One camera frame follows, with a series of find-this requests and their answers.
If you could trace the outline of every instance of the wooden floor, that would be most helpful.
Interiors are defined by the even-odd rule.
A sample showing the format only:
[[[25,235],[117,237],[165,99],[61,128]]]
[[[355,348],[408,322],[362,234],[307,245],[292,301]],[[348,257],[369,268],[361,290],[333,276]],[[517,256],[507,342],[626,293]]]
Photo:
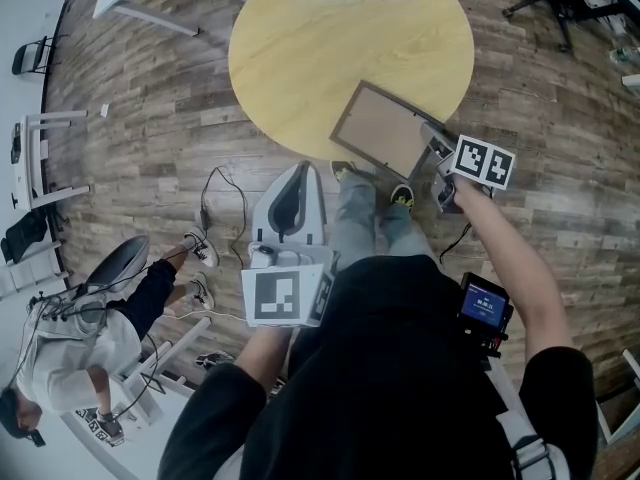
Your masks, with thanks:
[[[71,220],[62,252],[76,280],[139,233],[151,237],[151,259],[166,252],[192,225],[213,167],[226,168],[253,206],[300,159],[247,120],[231,89],[226,56],[239,1],[134,0],[197,19],[203,32],[195,38],[115,14],[93,20],[95,1],[70,0],[61,27],[70,37],[60,42],[61,65],[47,93],[49,111],[90,112],[86,126],[50,134],[49,179],[94,188],[90,196],[61,205]],[[622,89],[621,72],[607,58],[614,43],[598,24],[571,26],[572,58],[557,51],[559,32],[544,4],[509,23],[500,11],[519,0],[460,1],[473,28],[476,68],[447,125],[517,154],[512,186],[498,202],[556,273],[575,341],[593,361],[597,391],[604,393],[628,378],[622,350],[640,353],[638,100]],[[104,103],[110,105],[106,118],[99,115]],[[331,219],[337,185],[327,164],[316,166]],[[426,171],[416,183],[414,215],[439,252],[465,221],[437,214],[429,199],[431,178]],[[241,199],[216,176],[206,202],[215,223],[210,236],[221,256],[209,274],[217,311],[242,317],[239,264],[229,250],[242,227]],[[238,242],[243,255],[249,239],[245,233]],[[455,277],[467,270],[493,277],[473,234],[447,256],[446,267]],[[190,260],[179,280],[199,268]],[[183,301],[173,309],[185,314],[197,308]],[[152,336],[156,343],[177,340],[199,317],[161,318]],[[212,319],[174,373],[197,383],[202,372],[192,363],[199,353],[242,348],[250,334],[243,322]],[[505,362],[521,378],[519,322],[510,334]],[[597,477],[612,475],[613,469],[599,465]]]

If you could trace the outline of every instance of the black sleeve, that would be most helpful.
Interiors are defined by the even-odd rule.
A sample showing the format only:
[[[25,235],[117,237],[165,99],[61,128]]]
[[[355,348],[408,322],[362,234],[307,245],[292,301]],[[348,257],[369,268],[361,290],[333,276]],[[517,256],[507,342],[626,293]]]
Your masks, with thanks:
[[[591,362],[568,347],[545,349],[531,358],[520,398],[536,432],[564,453],[571,477],[591,476],[598,443]]]
[[[158,480],[211,480],[244,444],[265,403],[262,386],[242,369],[214,367],[173,427]]]

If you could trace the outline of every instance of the black cable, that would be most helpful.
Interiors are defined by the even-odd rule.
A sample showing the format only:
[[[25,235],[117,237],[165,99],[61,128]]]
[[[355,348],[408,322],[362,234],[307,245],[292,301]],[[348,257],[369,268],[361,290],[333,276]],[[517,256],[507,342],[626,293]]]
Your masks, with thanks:
[[[118,419],[124,413],[126,413],[129,409],[131,409],[134,405],[138,403],[138,400],[142,398],[142,395],[144,395],[144,392],[149,388],[149,384],[151,384],[151,381],[154,380],[153,378],[155,377],[156,372],[158,371],[158,362],[160,361],[160,355],[158,354],[158,347],[156,347],[156,342],[153,341],[153,338],[149,333],[147,333],[145,337],[149,338],[149,341],[151,341],[151,344],[153,345],[153,348],[156,351],[156,364],[153,366],[153,372],[151,372],[151,375],[147,379],[147,383],[145,384],[144,388],[142,388],[142,391],[140,391],[140,394],[136,397],[136,399],[133,402],[131,402],[123,411],[120,411],[118,415],[115,418],[113,418],[113,421],[118,421]]]
[[[458,245],[460,243],[460,241],[464,238],[464,236],[468,233],[468,231],[470,229],[471,229],[471,224],[469,223],[464,227],[464,230],[462,230],[462,234],[460,235],[460,237],[455,242],[453,242],[449,247],[447,247],[444,251],[442,251],[440,253],[440,265],[444,266],[444,263],[442,263],[442,258],[444,257],[444,255],[447,254],[456,245]]]
[[[242,268],[242,269],[244,269],[244,261],[242,261],[242,257],[240,256],[240,254],[239,254],[239,253],[238,253],[238,251],[236,250],[235,245],[236,245],[236,243],[238,242],[238,240],[240,240],[240,238],[242,237],[242,235],[244,234],[244,232],[246,231],[246,228],[247,228],[247,206],[248,206],[248,202],[247,202],[247,198],[246,198],[246,196],[244,195],[244,192],[242,191],[242,189],[241,189],[238,185],[236,185],[235,183],[233,183],[232,181],[229,181],[229,180],[227,179],[227,177],[222,173],[222,171],[220,170],[220,167],[219,167],[219,166],[214,167],[214,168],[212,169],[212,171],[209,173],[209,177],[207,178],[207,182],[205,183],[205,186],[204,186],[204,188],[202,189],[202,193],[200,194],[200,209],[201,209],[201,215],[203,215],[203,214],[204,214],[204,215],[206,215],[206,216],[207,216],[207,217],[206,217],[206,222],[205,222],[205,220],[204,220],[204,219],[203,219],[203,222],[202,222],[202,224],[203,224],[203,228],[204,228],[204,237],[205,237],[205,239],[207,239],[207,236],[208,236],[208,233],[209,233],[209,225],[210,225],[210,222],[209,222],[209,220],[208,220],[208,213],[207,213],[207,210],[206,210],[206,204],[205,204],[205,201],[204,201],[204,196],[205,196],[205,193],[206,193],[207,189],[209,188],[209,183],[210,183],[210,181],[211,181],[211,178],[213,177],[213,175],[215,174],[215,172],[216,172],[216,171],[218,172],[218,174],[220,174],[220,176],[222,176],[222,179],[223,179],[223,180],[224,180],[228,185],[230,185],[230,186],[234,187],[234,188],[235,188],[235,189],[240,193],[240,197],[242,198],[242,230],[240,231],[240,233],[238,234],[238,236],[236,236],[236,238],[233,240],[233,242],[231,242],[231,244],[230,244],[230,246],[229,246],[229,247],[230,247],[230,249],[235,253],[236,257],[237,257],[237,258],[238,258],[238,260],[240,261],[240,266],[241,266],[241,268]],[[179,253],[176,253],[176,254],[173,254],[173,255],[171,255],[171,256],[168,256],[168,257],[166,257],[166,258],[164,258],[164,259],[165,259],[165,260],[169,260],[169,259],[171,259],[171,258],[175,258],[176,256],[180,256],[181,254],[186,254],[186,253],[188,253],[189,251],[191,251],[191,250],[195,249],[198,245],[199,245],[199,243],[196,241],[196,243],[193,245],[193,247],[188,248],[185,252],[182,252],[182,251],[181,251],[181,252],[179,252]],[[145,264],[145,266],[144,266],[143,268],[141,268],[141,269],[140,269],[136,274],[134,274],[134,275],[132,275],[132,276],[130,276],[130,277],[127,277],[127,278],[125,278],[125,279],[120,279],[120,280],[118,280],[118,281],[116,281],[116,282],[114,282],[114,283],[111,283],[110,285],[103,286],[102,288],[99,288],[99,289],[98,289],[98,290],[96,290],[95,292],[92,292],[92,293],[91,293],[91,295],[96,294],[96,293],[100,293],[100,292],[103,292],[103,291],[106,291],[106,290],[108,290],[109,288],[111,288],[111,287],[113,287],[113,286],[115,286],[115,285],[117,285],[117,284],[123,283],[123,282],[125,282],[125,281],[130,281],[131,279],[133,279],[133,278],[135,278],[135,277],[139,276],[140,274],[142,274],[143,272],[145,272],[145,271],[147,271],[149,268],[151,268],[151,265],[146,266],[146,264]],[[96,310],[96,308],[87,308],[87,309],[82,309],[82,310],[79,310],[79,311],[74,311],[74,312],[72,312],[72,313],[65,313],[65,311],[66,311],[66,310],[68,310],[69,308],[71,308],[71,307],[73,307],[73,306],[75,305],[75,301],[71,301],[69,304],[67,304],[67,305],[63,305],[62,297],[60,297],[60,295],[61,295],[61,294],[63,294],[63,293],[69,292],[69,291],[71,291],[72,289],[74,289],[74,288],[69,288],[69,289],[67,289],[67,290],[65,290],[65,291],[63,291],[63,292],[60,292],[59,294],[51,295],[51,296],[49,296],[49,297],[47,297],[47,298],[46,298],[46,301],[47,301],[47,302],[46,302],[46,304],[45,304],[45,305],[43,305],[43,307],[40,309],[40,312],[39,312],[39,314],[38,314],[38,318],[36,319],[36,323],[35,323],[35,326],[34,326],[34,328],[33,328],[33,333],[32,333],[32,335],[31,335],[31,339],[29,340],[29,343],[27,344],[27,348],[25,349],[24,357],[23,357],[22,361],[20,361],[19,357],[20,357],[20,354],[22,354],[22,344],[23,344],[23,342],[24,342],[24,328],[26,327],[26,324],[27,324],[27,322],[29,321],[29,318],[27,318],[27,319],[25,320],[25,323],[24,323],[23,328],[22,328],[23,336],[22,336],[22,341],[21,341],[21,343],[20,343],[20,354],[18,355],[18,365],[16,366],[16,369],[15,369],[15,371],[14,371],[14,374],[13,374],[13,375],[12,375],[12,377],[11,377],[10,382],[7,384],[8,386],[11,386],[11,385],[13,384],[13,382],[14,382],[14,381],[15,381],[15,379],[16,379],[16,377],[18,376],[18,373],[20,372],[20,369],[22,368],[22,366],[24,366],[24,363],[25,363],[25,361],[26,361],[26,359],[27,359],[27,356],[28,356],[29,350],[31,349],[31,346],[32,346],[32,344],[33,344],[33,339],[34,339],[34,337],[35,337],[35,335],[36,335],[36,331],[37,331],[37,329],[38,329],[38,324],[40,323],[40,319],[42,318],[42,316],[43,316],[44,312],[46,311],[46,309],[51,305],[51,300],[52,300],[54,297],[58,299],[58,301],[57,301],[57,305],[56,305],[56,307],[54,307],[54,308],[53,308],[53,310],[52,310],[52,311],[50,311],[50,312],[49,312],[49,314],[48,314],[47,316],[49,316],[49,315],[50,315],[50,316],[52,316],[52,317],[58,317],[58,316],[60,316],[61,318],[62,318],[62,316],[64,316],[64,317],[66,318],[66,317],[70,317],[70,316],[74,316],[74,315],[80,315],[80,314],[82,314],[82,313],[87,313],[87,312],[89,312],[89,311],[97,311],[97,310]],[[105,307],[105,308],[102,308],[102,311],[106,311],[106,310],[108,310],[108,309],[114,309],[114,308],[107,308],[107,307]],[[151,380],[153,379],[153,377],[154,377],[154,375],[155,375],[155,373],[156,373],[156,370],[157,370],[157,367],[158,367],[158,360],[159,360],[159,356],[158,356],[158,349],[157,349],[157,347],[156,347],[155,342],[153,341],[153,338],[151,338],[151,336],[149,336],[149,334],[147,334],[147,335],[146,335],[146,337],[148,337],[148,338],[149,338],[149,340],[151,340],[151,343],[153,344],[153,347],[154,347],[154,349],[155,349],[155,351],[156,351],[156,365],[155,365],[155,367],[154,367],[153,373],[151,374],[151,377],[150,377],[150,378],[149,378],[149,380],[147,381],[147,384],[146,384],[146,385],[145,385],[145,387],[142,389],[142,391],[140,392],[140,394],[138,395],[138,397],[134,400],[134,402],[133,402],[132,404],[130,404],[130,405],[129,405],[129,406],[128,406],[124,411],[122,411],[122,412],[118,415],[118,417],[117,417],[117,418],[115,418],[115,419],[118,419],[122,414],[124,414],[125,412],[127,412],[129,409],[131,409],[131,407],[133,407],[133,406],[138,402],[138,400],[140,399],[140,397],[143,395],[143,393],[144,393],[144,392],[147,390],[147,388],[149,387],[149,384],[151,383]]]
[[[234,238],[233,242],[231,242],[231,244],[229,245],[229,248],[234,252],[236,257],[238,258],[238,261],[240,261],[240,268],[244,269],[244,261],[242,261],[242,257],[240,256],[240,254],[236,250],[235,246],[238,243],[238,240],[240,240],[240,238],[242,237],[242,235],[244,235],[244,232],[247,229],[247,206],[248,206],[247,197],[244,195],[244,192],[242,191],[242,189],[238,185],[236,185],[233,181],[229,181],[227,179],[227,177],[220,170],[219,166],[218,167],[214,167],[213,170],[209,173],[209,177],[207,178],[207,182],[205,183],[204,188],[202,189],[202,193],[200,194],[200,214],[201,214],[201,219],[203,221],[205,219],[207,219],[207,220],[209,219],[209,214],[207,213],[207,206],[206,206],[206,203],[204,201],[204,196],[205,196],[207,190],[209,189],[209,182],[211,181],[211,178],[216,173],[216,171],[218,172],[218,174],[220,176],[222,176],[222,179],[227,183],[227,185],[232,186],[233,188],[235,188],[240,193],[240,197],[242,198],[242,230],[240,231],[238,236],[236,236]]]

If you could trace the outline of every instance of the white sneaker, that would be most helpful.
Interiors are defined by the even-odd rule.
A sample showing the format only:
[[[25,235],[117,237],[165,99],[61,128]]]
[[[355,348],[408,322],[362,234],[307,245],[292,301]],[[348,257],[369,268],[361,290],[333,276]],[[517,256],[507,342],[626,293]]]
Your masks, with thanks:
[[[193,296],[204,309],[211,311],[216,307],[216,301],[213,298],[213,294],[209,290],[207,286],[207,277],[203,272],[198,272],[193,278],[191,282],[198,286],[198,292]]]
[[[189,231],[184,234],[184,237],[192,237],[196,245],[191,252],[197,256],[197,258],[202,261],[207,267],[214,268],[218,265],[218,253],[211,245],[211,242],[207,240],[207,237],[198,226],[192,227]]]

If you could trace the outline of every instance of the black shirt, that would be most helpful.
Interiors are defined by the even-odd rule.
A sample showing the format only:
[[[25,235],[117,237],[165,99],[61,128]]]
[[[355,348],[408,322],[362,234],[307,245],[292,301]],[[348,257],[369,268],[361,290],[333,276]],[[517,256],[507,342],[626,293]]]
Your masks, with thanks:
[[[169,438],[160,480],[211,480],[243,444],[242,479],[513,478],[506,409],[456,325],[461,290],[426,256],[378,256],[340,273],[322,326],[301,332],[287,385],[214,368]],[[597,416],[590,362],[544,350],[522,402],[536,431],[588,478]]]

